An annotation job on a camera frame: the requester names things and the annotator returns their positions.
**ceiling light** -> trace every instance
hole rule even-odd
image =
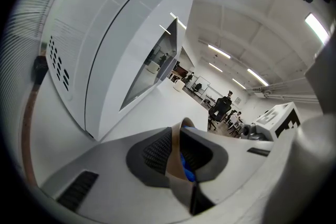
[[[216,69],[219,70],[220,72],[223,72],[223,71],[220,70],[218,67],[214,66],[212,63],[209,63],[209,65],[211,65],[212,67],[216,68]]]
[[[209,46],[209,48],[215,50],[216,52],[219,52],[220,54],[224,55],[225,57],[227,57],[227,58],[229,58],[229,59],[231,58],[231,56],[230,56],[229,54],[226,54],[225,52],[223,52],[223,51],[217,49],[216,47],[211,46],[210,44],[208,44],[208,46]]]
[[[169,35],[171,35],[162,25],[159,25],[163,30],[165,30]]]
[[[315,18],[315,16],[310,13],[305,21],[311,27],[311,29],[313,29],[319,39],[321,39],[322,43],[326,44],[329,39],[329,35],[321,23]]]
[[[260,76],[258,76],[256,73],[254,73],[251,69],[247,69],[248,72],[250,72],[253,76],[255,76],[263,85],[268,86],[268,83],[263,80]]]
[[[173,17],[174,17],[174,19],[176,19],[177,17],[173,14],[173,13],[171,13],[170,12],[170,15],[172,15]],[[182,24],[182,22],[177,18],[177,22],[184,28],[184,29],[187,29],[187,27],[184,25],[184,24]]]
[[[246,88],[243,86],[243,85],[241,85],[237,80],[235,80],[235,79],[232,79],[235,83],[237,83],[237,84],[239,84],[244,90],[246,90]]]

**ventilation holes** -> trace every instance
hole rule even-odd
[[[62,60],[61,60],[60,57],[57,56],[58,50],[55,46],[55,42],[54,42],[52,36],[50,37],[49,47],[51,48],[50,58],[52,60],[52,62],[51,62],[52,66],[57,71],[56,76],[57,76],[58,80],[61,81],[61,78],[62,78],[62,74],[61,74],[61,72],[62,72]],[[64,74],[63,74],[64,76],[63,76],[62,82],[63,82],[63,85],[66,88],[66,90],[69,91],[69,74],[65,69],[63,69],[63,71],[64,71]]]
[[[67,80],[67,78],[66,78],[65,76],[63,76],[63,79],[64,79],[65,83],[66,83],[67,85],[69,85],[68,80]]]
[[[63,81],[63,84],[64,84],[65,88],[67,89],[67,91],[69,91],[69,90],[68,90],[68,86],[65,84],[64,81]]]
[[[67,76],[67,78],[69,79],[69,74],[67,72],[67,70],[64,69],[64,74]]]

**blue object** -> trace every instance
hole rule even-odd
[[[194,182],[195,181],[195,175],[191,172],[191,168],[188,165],[188,163],[185,161],[182,153],[180,153],[180,156],[181,156],[181,162],[182,162],[182,165],[183,165],[183,170],[184,170],[185,176],[187,177],[187,179],[190,182]]]

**wall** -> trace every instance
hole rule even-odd
[[[231,97],[231,100],[233,102],[233,105],[235,105],[234,101],[236,100],[236,98],[239,97],[241,99],[241,102],[239,105],[235,106],[238,109],[241,109],[244,106],[245,102],[248,99],[247,92],[243,90],[239,85],[234,83],[230,78],[227,78],[221,72],[211,67],[204,60],[201,60],[199,62],[199,64],[195,67],[194,72],[197,77],[202,76],[204,79],[210,82],[210,88],[209,90],[207,89],[205,93],[214,90],[222,96],[227,96],[228,92],[232,91],[233,95]]]
[[[178,60],[180,62],[180,67],[184,68],[185,70],[189,71],[191,69],[194,69],[193,63],[191,62],[190,58],[183,48],[181,50],[181,54]]]
[[[270,110],[273,106],[283,103],[288,103],[288,101],[264,99],[252,96],[243,106],[241,118],[245,123],[249,124],[257,119],[260,115],[264,114],[265,111]],[[295,105],[299,111],[302,121],[322,114],[322,110],[319,104],[295,102]]]
[[[186,54],[190,58],[190,61],[194,66],[197,66],[201,55],[201,44],[198,42],[199,30],[197,27],[197,12],[195,12],[196,6],[193,5],[190,11],[190,16],[187,24],[182,47]]]

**white ceiling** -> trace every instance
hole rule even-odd
[[[194,0],[188,27],[204,43],[193,44],[199,58],[221,68],[246,87],[260,82],[253,69],[270,84],[302,78],[322,43],[305,23],[312,12],[325,29],[334,18],[331,4],[314,0]],[[208,48],[219,47],[229,60]]]

